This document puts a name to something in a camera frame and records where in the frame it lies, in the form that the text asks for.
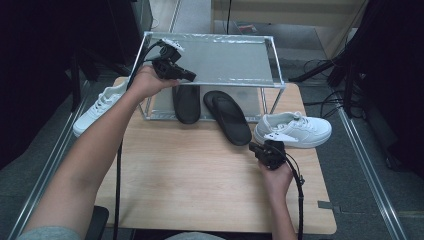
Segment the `white sneaker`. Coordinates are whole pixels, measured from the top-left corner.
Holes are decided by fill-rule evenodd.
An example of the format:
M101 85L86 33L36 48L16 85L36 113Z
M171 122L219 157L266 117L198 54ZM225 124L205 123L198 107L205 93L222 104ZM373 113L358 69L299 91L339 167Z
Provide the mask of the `white sneaker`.
M326 142L330 135L331 125L327 120L305 117L300 112L265 114L254 132L260 144L267 139L281 139L285 146L297 148L316 147Z
M99 94L99 98L78 120L74 123L74 134L79 137L94 121L109 110L127 89L128 80L115 87L107 87Z

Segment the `black camera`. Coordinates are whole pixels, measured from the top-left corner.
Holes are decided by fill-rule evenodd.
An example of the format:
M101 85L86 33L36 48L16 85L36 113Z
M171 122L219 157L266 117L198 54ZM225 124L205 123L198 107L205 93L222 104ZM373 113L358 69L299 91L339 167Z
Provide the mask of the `black camera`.
M284 143L281 141L266 140L263 146L250 142L249 150L270 170L281 167L287 161Z
M196 74L178 66L175 62L181 58L179 50L183 50L178 43L169 39L161 39L158 42L161 46L160 56L152 59L152 65L158 77L163 79L187 79L191 82L196 78Z

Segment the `shoe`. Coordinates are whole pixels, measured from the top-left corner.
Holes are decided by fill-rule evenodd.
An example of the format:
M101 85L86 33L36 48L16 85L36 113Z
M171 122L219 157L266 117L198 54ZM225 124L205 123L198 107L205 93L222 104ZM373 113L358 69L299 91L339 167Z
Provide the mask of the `shoe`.
M265 140L282 140L285 146L313 148L325 143L331 135L330 123L322 118L305 117L300 112L265 114L255 127L254 137L260 144Z
M172 88L175 117L184 124L193 124L200 118L200 86L181 85Z
M210 91L203 96L203 103L232 144L243 146L252 140L246 117L230 95L221 91Z
M94 121L109 110L127 89L128 80L115 87L107 87L99 94L99 98L78 120L74 123L74 135L79 137Z

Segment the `right hand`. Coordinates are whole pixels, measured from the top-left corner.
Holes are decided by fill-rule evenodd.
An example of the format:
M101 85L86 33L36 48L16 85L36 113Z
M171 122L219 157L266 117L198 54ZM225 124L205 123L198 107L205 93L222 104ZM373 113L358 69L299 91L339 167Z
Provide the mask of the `right hand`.
M287 191L293 179L293 173L290 166L284 163L278 169L271 171L259 161L258 165L261 169L265 188L270 200L285 201Z

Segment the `black chair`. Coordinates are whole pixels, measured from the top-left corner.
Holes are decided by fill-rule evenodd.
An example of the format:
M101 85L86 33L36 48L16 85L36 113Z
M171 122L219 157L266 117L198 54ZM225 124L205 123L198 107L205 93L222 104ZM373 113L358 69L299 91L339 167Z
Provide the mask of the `black chair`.
M109 218L109 210L104 207L94 206L90 227L88 228L86 240L101 240Z

